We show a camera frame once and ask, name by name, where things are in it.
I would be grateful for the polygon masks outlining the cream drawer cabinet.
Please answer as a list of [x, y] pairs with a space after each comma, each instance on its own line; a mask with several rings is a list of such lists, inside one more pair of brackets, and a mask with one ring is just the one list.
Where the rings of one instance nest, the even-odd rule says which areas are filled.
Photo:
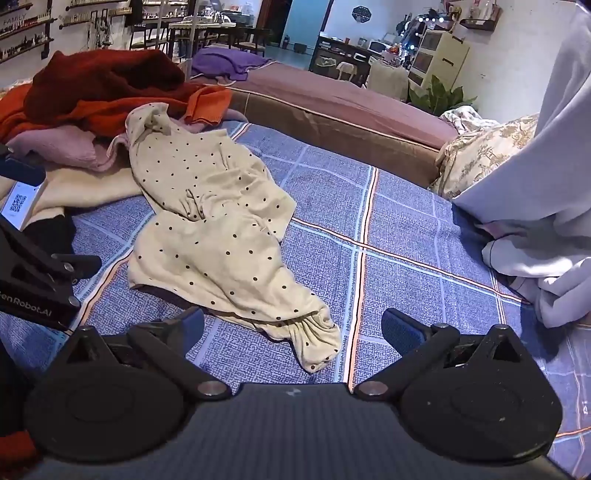
[[410, 86], [417, 92], [426, 91], [433, 77], [451, 90], [470, 51], [467, 40], [448, 31], [428, 30], [420, 44], [409, 72]]

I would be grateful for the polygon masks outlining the blue plaid bed sheet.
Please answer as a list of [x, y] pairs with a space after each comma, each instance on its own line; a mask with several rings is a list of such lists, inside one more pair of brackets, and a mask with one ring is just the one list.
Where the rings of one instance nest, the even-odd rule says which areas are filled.
[[[535, 358], [563, 406], [550, 456], [558, 474], [590, 472], [590, 326], [547, 329], [533, 308], [482, 261], [485, 238], [451, 203], [378, 168], [311, 147], [257, 125], [228, 122], [225, 130], [270, 168], [297, 203], [281, 243], [295, 278], [329, 306], [341, 328], [342, 350], [321, 372], [301, 369], [287, 343], [207, 317], [204, 337], [188, 359], [231, 386], [287, 383], [358, 384], [397, 360], [381, 332], [396, 308], [431, 324], [467, 333], [511, 326]], [[95, 208], [72, 208], [74, 250], [97, 255], [102, 268], [74, 289], [80, 323], [119, 333], [142, 320], [179, 311], [176, 300], [129, 287], [128, 263], [153, 211], [142, 194]], [[163, 454], [127, 466], [39, 463], [32, 479], [373, 479], [370, 459], [385, 459], [392, 477], [472, 479], [475, 471], [419, 452], [399, 440], [366, 448], [359, 435], [294, 451], [280, 440], [249, 440], [233, 432], [204, 456], [197, 440], [175, 440]]]

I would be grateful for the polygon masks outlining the orange knit garment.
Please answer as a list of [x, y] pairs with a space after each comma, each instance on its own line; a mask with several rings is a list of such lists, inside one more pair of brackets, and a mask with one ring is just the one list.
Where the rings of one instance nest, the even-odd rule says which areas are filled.
[[1, 99], [1, 142], [6, 144], [18, 134], [73, 125], [97, 137], [113, 138], [125, 131], [128, 114], [143, 105], [164, 103], [168, 116], [186, 124], [221, 122], [229, 108], [231, 91], [219, 86], [199, 87], [186, 100], [163, 97], [123, 98], [113, 101], [79, 101], [70, 113], [51, 114], [45, 120], [35, 120], [33, 114], [42, 113], [42, 104], [35, 102], [32, 112], [25, 111], [25, 100], [32, 86], [24, 84], [11, 89]]

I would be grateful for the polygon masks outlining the beige cushion chair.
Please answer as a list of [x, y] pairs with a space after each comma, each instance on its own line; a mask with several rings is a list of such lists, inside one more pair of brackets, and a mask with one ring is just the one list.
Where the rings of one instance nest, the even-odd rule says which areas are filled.
[[408, 72], [402, 66], [394, 67], [384, 61], [374, 62], [370, 65], [366, 86], [371, 91], [401, 102], [408, 100]]

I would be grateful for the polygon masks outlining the floral beige duvet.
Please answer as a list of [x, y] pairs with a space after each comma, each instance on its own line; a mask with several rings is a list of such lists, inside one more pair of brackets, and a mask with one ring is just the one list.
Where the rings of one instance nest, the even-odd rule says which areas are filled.
[[534, 137], [539, 114], [506, 123], [484, 119], [472, 106], [440, 116], [458, 136], [447, 142], [436, 159], [438, 177], [429, 186], [437, 195], [454, 199], [521, 151]]

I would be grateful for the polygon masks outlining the purple cloth on bed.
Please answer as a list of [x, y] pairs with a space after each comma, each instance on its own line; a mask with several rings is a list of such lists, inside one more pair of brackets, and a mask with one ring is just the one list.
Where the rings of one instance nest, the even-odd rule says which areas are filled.
[[270, 63], [270, 59], [246, 51], [209, 46], [198, 50], [192, 57], [190, 77], [245, 81], [250, 71]]

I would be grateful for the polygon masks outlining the dark low sideboard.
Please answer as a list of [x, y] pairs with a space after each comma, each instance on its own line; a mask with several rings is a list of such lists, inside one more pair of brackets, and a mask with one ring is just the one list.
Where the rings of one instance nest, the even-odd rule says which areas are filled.
[[371, 59], [367, 49], [320, 34], [308, 70], [363, 87], [370, 74]]

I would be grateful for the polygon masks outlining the light grey blanket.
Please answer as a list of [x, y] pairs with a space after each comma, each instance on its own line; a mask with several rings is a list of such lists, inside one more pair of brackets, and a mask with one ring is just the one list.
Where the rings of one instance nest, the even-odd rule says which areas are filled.
[[578, 2], [533, 139], [454, 199], [493, 236], [484, 262], [548, 328], [590, 314], [590, 4]]

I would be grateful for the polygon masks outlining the dark red knit sweater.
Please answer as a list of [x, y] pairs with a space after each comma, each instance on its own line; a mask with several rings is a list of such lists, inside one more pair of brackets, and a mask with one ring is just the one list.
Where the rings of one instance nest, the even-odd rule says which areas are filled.
[[196, 90], [159, 50], [57, 52], [33, 78], [25, 111], [32, 112], [33, 104], [40, 102], [43, 112], [33, 114], [33, 118], [45, 120], [51, 114], [72, 112], [79, 101], [136, 97], [186, 100]]

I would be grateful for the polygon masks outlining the pink knit garment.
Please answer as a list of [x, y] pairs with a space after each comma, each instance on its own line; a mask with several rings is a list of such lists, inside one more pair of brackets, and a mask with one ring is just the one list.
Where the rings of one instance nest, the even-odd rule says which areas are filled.
[[110, 169], [123, 147], [131, 167], [148, 176], [225, 170], [233, 158], [246, 155], [228, 132], [194, 130], [169, 117], [167, 110], [164, 103], [148, 103], [132, 110], [124, 132], [106, 147], [95, 134], [73, 125], [25, 131], [9, 140], [7, 146], [22, 159], [36, 154], [45, 162], [94, 172]]

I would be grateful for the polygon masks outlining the wall display shelves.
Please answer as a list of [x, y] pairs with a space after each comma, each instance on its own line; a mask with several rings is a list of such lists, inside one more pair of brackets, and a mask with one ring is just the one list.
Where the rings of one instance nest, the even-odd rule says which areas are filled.
[[46, 60], [64, 29], [130, 13], [129, 1], [2, 1], [1, 63], [31, 52]]

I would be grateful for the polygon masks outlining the mauve bed with brown base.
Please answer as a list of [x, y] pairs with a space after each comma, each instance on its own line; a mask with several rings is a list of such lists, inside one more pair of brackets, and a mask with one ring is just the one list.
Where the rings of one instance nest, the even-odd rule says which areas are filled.
[[253, 124], [378, 167], [427, 187], [441, 148], [458, 136], [448, 122], [410, 104], [283, 63], [249, 71], [245, 81], [195, 77], [232, 91], [230, 107]]

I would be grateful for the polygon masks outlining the cream polka dot garment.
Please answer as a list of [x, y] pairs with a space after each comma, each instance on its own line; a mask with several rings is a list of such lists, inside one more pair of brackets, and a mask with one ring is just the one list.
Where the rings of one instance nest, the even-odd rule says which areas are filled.
[[191, 133], [164, 103], [125, 121], [133, 177], [154, 210], [128, 263], [132, 287], [154, 287], [274, 341], [308, 373], [341, 349], [329, 306], [283, 264], [297, 203], [225, 130]]

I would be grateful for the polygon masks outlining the cream fleece garment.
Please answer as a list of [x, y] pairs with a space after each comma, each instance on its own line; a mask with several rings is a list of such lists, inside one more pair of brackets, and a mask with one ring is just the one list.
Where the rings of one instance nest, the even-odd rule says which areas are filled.
[[25, 226], [64, 214], [68, 208], [95, 208], [141, 194], [131, 169], [116, 163], [104, 172], [77, 168], [53, 168], [47, 173], [40, 196]]

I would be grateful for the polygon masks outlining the green potted plant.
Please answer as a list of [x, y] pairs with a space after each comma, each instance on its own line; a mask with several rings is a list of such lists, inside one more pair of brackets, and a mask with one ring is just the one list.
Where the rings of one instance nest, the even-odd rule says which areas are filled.
[[462, 86], [455, 89], [447, 89], [437, 76], [432, 77], [432, 84], [424, 94], [416, 93], [409, 89], [410, 103], [434, 116], [441, 116], [449, 110], [462, 106], [472, 106], [476, 97], [466, 98]]

